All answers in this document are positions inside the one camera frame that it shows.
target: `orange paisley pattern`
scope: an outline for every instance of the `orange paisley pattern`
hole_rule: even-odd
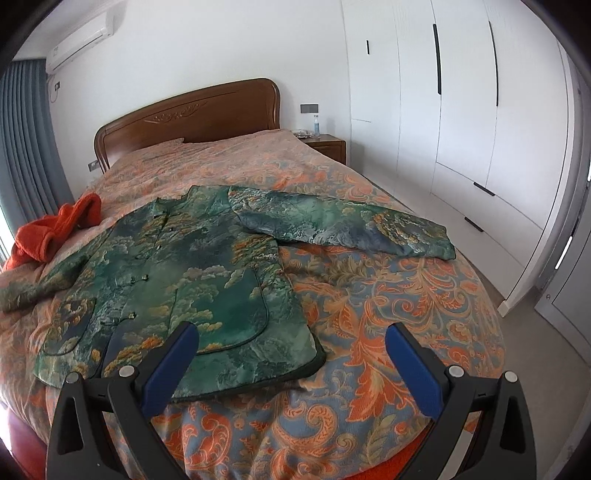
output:
[[[103,222],[78,232],[54,262],[156,197],[194,184],[236,184],[322,194],[404,210],[353,170],[318,154],[288,131],[208,144],[171,141],[126,155],[94,185]],[[384,333],[404,322],[447,364],[500,375],[504,343],[496,310],[466,260],[395,258],[343,247],[294,244],[281,261],[310,328],[327,352],[313,376],[215,400],[169,405],[152,420],[191,478],[345,478],[393,457],[428,425],[392,366]],[[0,275],[40,278],[27,264]],[[47,441],[59,391],[31,373],[60,304],[0,314],[0,400]],[[112,415],[109,430],[131,478],[142,478]]]

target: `ceiling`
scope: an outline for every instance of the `ceiling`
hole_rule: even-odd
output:
[[[122,0],[62,0],[22,45],[15,60],[42,58],[74,30]]]

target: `blue curtain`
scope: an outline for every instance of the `blue curtain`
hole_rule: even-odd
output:
[[[13,61],[0,79],[0,206],[12,234],[74,198],[51,127],[45,60]]]

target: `air conditioner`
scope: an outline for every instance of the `air conditioner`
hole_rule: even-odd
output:
[[[47,56],[46,72],[51,75],[62,65],[113,34],[113,13],[104,12],[69,35]]]

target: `blue gripper pad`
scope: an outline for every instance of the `blue gripper pad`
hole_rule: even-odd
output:
[[[444,407],[441,385],[397,325],[402,324],[394,323],[386,330],[386,351],[422,414],[435,420]],[[416,340],[414,343],[422,348]]]
[[[195,325],[187,328],[160,361],[144,386],[140,408],[144,417],[160,415],[193,361],[199,346]]]

